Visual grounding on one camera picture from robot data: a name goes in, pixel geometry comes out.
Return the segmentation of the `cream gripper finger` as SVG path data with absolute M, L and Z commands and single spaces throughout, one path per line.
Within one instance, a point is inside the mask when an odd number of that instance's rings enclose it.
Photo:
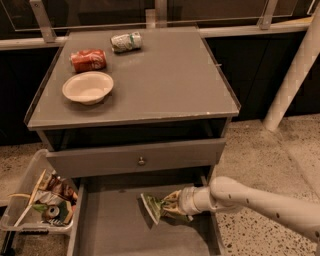
M 179 200 L 180 193 L 181 193 L 180 190 L 176 190 L 176 191 L 170 193 L 169 195 L 167 195 L 164 198 L 164 201 L 169 202 L 169 203 L 175 203 Z
M 180 211 L 176 204 L 164 205 L 162 207 L 163 216 L 182 216 L 183 213 Z

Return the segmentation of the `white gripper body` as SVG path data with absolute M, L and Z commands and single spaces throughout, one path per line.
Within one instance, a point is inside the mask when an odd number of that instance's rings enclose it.
M 185 187 L 179 194 L 178 206 L 184 215 L 196 214 L 196 207 L 193 201 L 193 191 L 193 187 Z

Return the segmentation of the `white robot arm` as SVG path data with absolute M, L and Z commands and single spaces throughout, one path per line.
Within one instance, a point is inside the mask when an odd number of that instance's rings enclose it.
M 319 203 L 253 189 L 229 177 L 216 177 L 207 186 L 185 187 L 164 200 L 165 211 L 181 216 L 246 207 L 313 242 L 320 240 Z

